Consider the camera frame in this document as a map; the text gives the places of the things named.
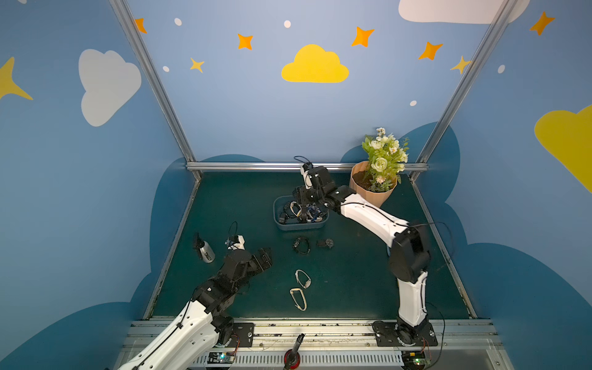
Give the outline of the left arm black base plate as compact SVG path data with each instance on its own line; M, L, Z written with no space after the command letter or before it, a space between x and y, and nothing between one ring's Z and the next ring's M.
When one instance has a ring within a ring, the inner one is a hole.
M220 332L217 347L220 348L251 348L254 340L254 323L238 322L231 327L226 326Z

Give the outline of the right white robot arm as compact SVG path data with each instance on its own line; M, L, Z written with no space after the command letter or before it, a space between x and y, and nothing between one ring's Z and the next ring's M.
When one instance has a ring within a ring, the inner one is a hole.
M348 186L337 186L327 168L308 162L300 169L305 184L294 191L303 206L330 209L354 220L388 248L388 266L399 285L399 328L416 333L428 323L426 282L432 256L423 227L381 210Z

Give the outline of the black digital strap watch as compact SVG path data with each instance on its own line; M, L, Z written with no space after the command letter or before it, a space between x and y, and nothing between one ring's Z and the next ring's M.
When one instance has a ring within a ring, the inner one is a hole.
M292 249L300 255L310 254L311 245L309 239L305 236L296 237L292 243Z

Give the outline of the cream strap square watch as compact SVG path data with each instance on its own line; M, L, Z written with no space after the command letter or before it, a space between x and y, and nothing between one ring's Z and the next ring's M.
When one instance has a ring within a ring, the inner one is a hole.
M294 306L299 311L307 311L308 302L305 297L305 293L302 288L292 288L289 291L291 299L293 300Z

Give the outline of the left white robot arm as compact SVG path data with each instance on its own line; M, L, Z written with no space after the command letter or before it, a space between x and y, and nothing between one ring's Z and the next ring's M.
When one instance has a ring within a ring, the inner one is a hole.
M272 252L230 251L213 277L197 286L180 314L122 369L187 369L216 345L226 345L234 319L226 313L249 280L273 265Z

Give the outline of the cream strap small watch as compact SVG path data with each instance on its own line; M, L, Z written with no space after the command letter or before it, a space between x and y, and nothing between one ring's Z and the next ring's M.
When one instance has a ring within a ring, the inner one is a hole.
M290 203L289 209L295 218L301 218L304 214L302 206L295 200Z

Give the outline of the small black watch white face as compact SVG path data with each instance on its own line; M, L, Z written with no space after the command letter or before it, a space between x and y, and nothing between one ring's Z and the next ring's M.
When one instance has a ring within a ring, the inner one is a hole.
M278 223L279 224L286 224L289 221L290 217L286 212L281 212L278 216Z

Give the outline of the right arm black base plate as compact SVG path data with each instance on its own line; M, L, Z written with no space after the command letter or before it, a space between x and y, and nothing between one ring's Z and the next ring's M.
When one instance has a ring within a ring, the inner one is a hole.
M405 322L375 321L372 323L379 347L437 346L438 339L433 326L424 320L413 327Z

